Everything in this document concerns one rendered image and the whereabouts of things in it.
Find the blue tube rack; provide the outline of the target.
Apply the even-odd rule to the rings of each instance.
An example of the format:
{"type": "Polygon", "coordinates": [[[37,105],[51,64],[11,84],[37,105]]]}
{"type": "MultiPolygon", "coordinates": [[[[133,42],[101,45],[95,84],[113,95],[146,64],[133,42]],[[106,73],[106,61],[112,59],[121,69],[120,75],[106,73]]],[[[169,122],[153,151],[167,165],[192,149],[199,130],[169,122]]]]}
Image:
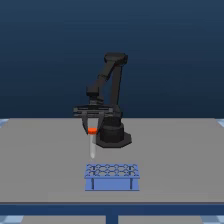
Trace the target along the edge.
{"type": "Polygon", "coordinates": [[[87,164],[84,179],[86,191],[138,191],[140,173],[137,164],[87,164]]]}

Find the clear tube with orange cap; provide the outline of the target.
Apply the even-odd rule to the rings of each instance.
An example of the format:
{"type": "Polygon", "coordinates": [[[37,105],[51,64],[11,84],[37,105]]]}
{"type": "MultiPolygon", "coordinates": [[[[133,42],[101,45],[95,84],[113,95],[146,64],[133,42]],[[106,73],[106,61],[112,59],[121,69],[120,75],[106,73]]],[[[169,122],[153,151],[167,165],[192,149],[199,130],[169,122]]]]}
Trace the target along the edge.
{"type": "Polygon", "coordinates": [[[92,159],[96,156],[96,136],[97,136],[97,129],[96,128],[89,128],[88,129],[88,135],[89,135],[89,149],[90,149],[90,157],[92,159]]]}

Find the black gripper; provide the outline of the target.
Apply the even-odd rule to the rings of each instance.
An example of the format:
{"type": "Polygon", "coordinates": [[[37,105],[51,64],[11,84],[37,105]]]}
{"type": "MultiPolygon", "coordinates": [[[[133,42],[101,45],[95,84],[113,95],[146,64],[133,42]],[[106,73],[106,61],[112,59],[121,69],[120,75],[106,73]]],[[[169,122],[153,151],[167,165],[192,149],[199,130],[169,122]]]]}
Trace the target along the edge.
{"type": "Polygon", "coordinates": [[[88,135],[88,117],[97,118],[97,134],[100,133],[104,116],[112,116],[113,108],[108,105],[79,105],[73,108],[73,115],[82,119],[82,126],[85,130],[85,133],[88,135]]]}

